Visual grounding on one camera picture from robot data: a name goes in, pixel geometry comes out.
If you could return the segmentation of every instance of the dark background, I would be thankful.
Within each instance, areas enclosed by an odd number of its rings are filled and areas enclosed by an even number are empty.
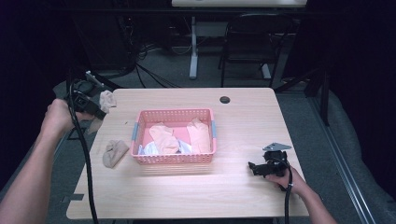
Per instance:
[[[50,1],[53,7],[169,7],[169,1]],[[3,187],[29,150],[47,105],[55,97],[52,87],[80,67],[129,71],[135,51],[125,42],[116,16],[54,15],[39,1],[14,1],[0,6],[1,125],[0,157]],[[312,1],[307,11],[346,11],[351,17],[304,19],[295,38],[284,77],[298,77],[323,63],[331,50],[331,90],[339,97],[361,143],[362,159],[377,183],[393,198],[396,179],[396,26],[391,0]],[[141,36],[164,48],[169,24],[176,18],[136,21]],[[340,40],[336,48],[334,39]]]

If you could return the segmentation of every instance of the desk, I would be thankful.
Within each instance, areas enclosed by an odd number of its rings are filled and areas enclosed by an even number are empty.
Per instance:
[[[248,161],[263,164],[262,148],[278,142],[292,146],[276,96],[271,89],[116,90],[91,149],[93,195],[99,218],[283,217],[285,192],[255,176]],[[223,104],[219,98],[228,96]],[[210,163],[139,165],[129,152],[114,169],[102,164],[110,140],[131,143],[142,109],[213,109],[217,152]],[[303,175],[294,148],[289,161]],[[92,218],[85,168],[67,216]],[[290,215],[308,216],[303,201],[290,195]]]
[[[305,7],[307,0],[172,0],[172,7]],[[197,78],[198,67],[198,50],[196,36],[195,17],[191,20],[191,65],[190,65],[190,79]],[[222,25],[215,25],[215,28],[222,30],[224,35],[226,23]]]

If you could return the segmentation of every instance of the pink basket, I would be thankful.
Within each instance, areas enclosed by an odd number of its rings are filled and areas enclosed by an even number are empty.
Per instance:
[[[187,124],[196,118],[209,127],[210,153],[138,155],[140,145],[145,147],[147,143],[153,141],[149,129],[159,122],[163,122],[165,126],[172,128],[177,139],[189,144],[190,136],[187,131]],[[216,125],[211,109],[142,110],[134,124],[131,154],[140,164],[211,162],[215,152]]]

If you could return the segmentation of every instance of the beige cloth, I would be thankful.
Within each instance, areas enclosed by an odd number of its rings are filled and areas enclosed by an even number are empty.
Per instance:
[[[113,92],[102,91],[100,93],[99,104],[100,104],[100,109],[108,114],[110,112],[110,107],[117,106],[117,101],[113,96]],[[94,118],[88,130],[88,134],[97,132],[102,126],[102,123],[103,121],[101,119]]]
[[[178,141],[173,136],[173,129],[166,127],[162,122],[154,124],[149,129],[149,134],[154,140],[160,154],[175,154],[178,152]]]
[[[113,168],[128,149],[128,146],[122,140],[111,140],[106,146],[106,152],[103,154],[103,165]]]
[[[210,153],[210,136],[209,127],[202,123],[199,119],[193,119],[187,125],[189,131],[192,152],[196,153]]]

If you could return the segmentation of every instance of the office chair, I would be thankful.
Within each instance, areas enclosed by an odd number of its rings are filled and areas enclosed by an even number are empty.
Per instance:
[[[259,71],[267,63],[274,65],[271,88],[284,38],[292,26],[292,18],[279,14],[245,13],[229,21],[219,60],[221,87],[226,79],[226,63],[257,63]]]

